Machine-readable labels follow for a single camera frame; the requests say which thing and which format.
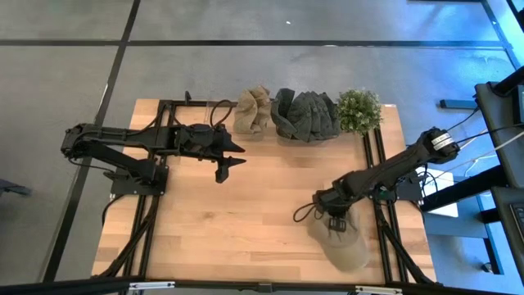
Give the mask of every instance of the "green plant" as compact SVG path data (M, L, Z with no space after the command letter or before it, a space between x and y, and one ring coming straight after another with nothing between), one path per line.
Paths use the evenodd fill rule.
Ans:
M355 89L341 93L337 115L342 130L364 135L382 121L378 95L369 90Z

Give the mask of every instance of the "cloth hat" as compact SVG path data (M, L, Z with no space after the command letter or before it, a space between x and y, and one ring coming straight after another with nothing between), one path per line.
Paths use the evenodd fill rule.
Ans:
M340 271L350 272L368 264L369 251L359 230L359 216L353 207L346 213L346 231L328 228L330 216L309 218L308 234L322 246L328 260Z
M304 142L335 138L340 133L340 121L335 104L326 93L307 92L295 99L295 91L282 88L271 106L271 118L277 134Z
M253 134L267 127L271 101L269 90L262 86L244 89L235 109L233 131L238 134Z

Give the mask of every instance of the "metal bracket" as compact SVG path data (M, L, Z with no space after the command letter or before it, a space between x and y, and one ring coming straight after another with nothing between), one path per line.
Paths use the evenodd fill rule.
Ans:
M273 291L273 285L271 283L259 283L256 291L259 293L271 293Z
M116 174L125 175L126 170L117 168ZM122 179L113 179L111 186L111 193L119 194L135 194L147 196L161 196L164 195L165 187L167 185L167 175L169 173L168 166L156 166L156 183L154 185L140 184L131 177L124 177Z
M173 282L144 282L144 283L131 283L129 284L129 290L153 290L163 288L174 288Z
M378 295L402 295L402 289L399 288L383 288L383 287L369 287L369 286L355 286L356 292L378 294Z

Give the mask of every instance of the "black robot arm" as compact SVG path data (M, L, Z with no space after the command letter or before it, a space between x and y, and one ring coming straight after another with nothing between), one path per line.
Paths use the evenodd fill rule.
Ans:
M165 182L167 172L162 172L165 167L159 166L154 158L137 160L109 146L144 148L157 156L193 157L199 161L216 162L215 180L218 183L228 178L229 167L245 162L224 157L224 152L244 152L244 149L232 141L231 134L223 125L175 125L129 130L80 124L65 132L61 151L68 159L94 157L127 172L125 175L106 172L110 179L130 177L135 183L150 186Z
M446 130L435 127L423 132L417 142L382 164L351 171L333 181L333 187L317 191L313 202L320 212L343 218L358 200L376 191L395 189L399 179L427 163L446 163L459 153L459 146Z

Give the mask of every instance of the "beige cap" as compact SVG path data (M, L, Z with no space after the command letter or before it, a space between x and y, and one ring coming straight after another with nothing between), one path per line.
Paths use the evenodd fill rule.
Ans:
M369 253L359 230L359 216L351 207L346 213L346 231L328 228L329 214L309 218L308 234L320 243L328 260L340 271L353 271L368 264Z

